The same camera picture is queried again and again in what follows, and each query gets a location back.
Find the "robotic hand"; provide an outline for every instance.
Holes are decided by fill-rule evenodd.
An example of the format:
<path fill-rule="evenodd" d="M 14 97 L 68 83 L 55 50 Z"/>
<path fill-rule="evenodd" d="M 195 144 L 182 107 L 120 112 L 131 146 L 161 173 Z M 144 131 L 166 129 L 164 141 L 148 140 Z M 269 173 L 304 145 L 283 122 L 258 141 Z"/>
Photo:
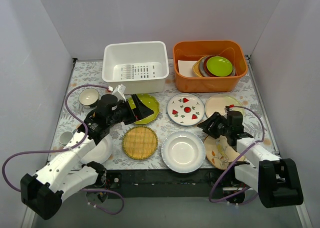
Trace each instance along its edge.
<path fill-rule="evenodd" d="M 69 173 L 88 152 L 109 135 L 113 125 L 121 122 L 128 125 L 154 113 L 136 94 L 132 95 L 132 99 L 135 104 L 133 109 L 121 92 L 121 86 L 112 94 L 103 95 L 96 109 L 89 112 L 84 120 L 88 127 L 84 142 L 74 149 L 58 154 L 33 176 L 26 174 L 21 179 L 22 202 L 43 219 L 49 219 L 59 210 L 64 200 L 82 188 L 92 184 L 95 187 L 104 185 L 107 170 L 95 161 L 84 164 L 80 171 Z M 84 135 L 85 127 L 81 125 L 68 146 L 80 143 Z"/>
<path fill-rule="evenodd" d="M 225 136 L 228 144 L 242 153 L 255 140 L 244 132 L 242 113 L 229 111 L 229 108 L 226 106 L 226 118 L 215 112 L 198 127 L 214 139 Z M 233 167 L 235 178 L 257 191 L 266 208 L 302 204 L 304 197 L 297 167 L 292 159 L 281 159 L 258 144 L 250 148 L 245 157 L 251 164 L 237 162 Z"/>

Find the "green bowl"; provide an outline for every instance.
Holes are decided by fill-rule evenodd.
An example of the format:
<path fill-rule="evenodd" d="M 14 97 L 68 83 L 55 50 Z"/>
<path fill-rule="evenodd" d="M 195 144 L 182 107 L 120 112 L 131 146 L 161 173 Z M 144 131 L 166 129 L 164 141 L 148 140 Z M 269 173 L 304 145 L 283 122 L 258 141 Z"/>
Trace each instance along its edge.
<path fill-rule="evenodd" d="M 228 59 L 220 56 L 209 58 L 206 67 L 210 73 L 218 77 L 228 76 L 233 70 L 232 63 Z"/>
<path fill-rule="evenodd" d="M 153 114 L 148 116 L 147 118 L 136 121 L 135 124 L 148 124 L 151 121 L 154 121 L 160 111 L 160 105 L 157 99 L 150 94 L 137 94 L 137 96 L 144 105 L 153 110 Z M 128 102 L 132 109 L 136 107 L 132 97 L 128 98 Z"/>

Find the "table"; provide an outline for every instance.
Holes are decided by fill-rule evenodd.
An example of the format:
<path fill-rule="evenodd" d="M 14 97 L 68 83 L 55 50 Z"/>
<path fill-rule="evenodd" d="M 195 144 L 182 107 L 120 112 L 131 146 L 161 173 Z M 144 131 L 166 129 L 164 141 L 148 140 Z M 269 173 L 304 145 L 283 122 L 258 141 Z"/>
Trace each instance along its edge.
<path fill-rule="evenodd" d="M 145 160 L 134 160 L 129 158 L 122 149 L 122 138 L 123 135 L 135 124 L 124 125 L 123 123 L 117 124 L 110 129 L 110 135 L 113 139 L 113 153 L 111 157 L 103 164 L 108 170 L 122 170 L 122 169 L 168 169 L 166 164 L 163 162 L 161 157 L 161 145 L 163 140 L 168 137 L 171 133 L 181 130 L 187 130 L 199 136 L 202 140 L 207 136 L 202 132 L 201 129 L 197 128 L 196 125 L 190 127 L 183 127 L 175 124 L 170 120 L 167 114 L 167 103 L 170 98 L 178 93 L 175 86 L 175 75 L 174 75 L 174 63 L 173 59 L 168 59 L 170 74 L 165 81 L 165 89 L 161 93 L 153 93 L 151 95 L 155 96 L 160 103 L 160 113 L 157 119 L 147 126 L 153 129 L 158 136 L 158 148 L 157 151 L 148 159 Z M 102 80 L 102 61 L 77 61 L 75 63 L 70 83 L 67 92 L 73 88 L 83 85 L 83 84 L 99 84 L 106 85 L 107 83 Z M 100 95 L 108 93 L 104 89 L 97 88 Z M 68 104 L 71 110 L 82 120 L 86 117 L 89 109 L 84 109 L 83 106 L 78 102 L 78 96 L 82 89 L 76 90 L 69 98 Z M 206 100 L 217 93 L 196 93 L 195 95 L 199 97 L 205 104 Z M 261 117 L 263 124 L 265 126 L 265 140 L 261 144 L 266 150 L 272 153 L 278 153 L 275 143 L 273 142 L 270 128 L 267 126 L 267 120 L 263 112 L 261 102 L 256 93 L 256 88 L 251 76 L 248 72 L 243 76 L 238 82 L 235 89 L 231 92 L 224 93 L 237 98 L 245 107 L 255 110 Z M 259 121 L 253 116 L 249 111 L 245 111 L 243 117 L 245 131 L 254 136 L 255 139 L 260 139 L 262 136 L 262 128 Z M 51 149 L 62 149 L 63 146 L 59 144 L 59 136 L 65 131 L 75 130 L 80 123 L 72 118 L 72 116 L 67 112 L 66 108 L 63 106 L 60 114 L 60 118 L 55 131 L 54 139 L 51 145 Z M 49 154 L 48 161 L 56 154 Z M 212 164 L 205 159 L 201 168 L 212 168 Z M 74 167 L 74 170 L 80 170 L 81 164 L 79 163 Z"/>

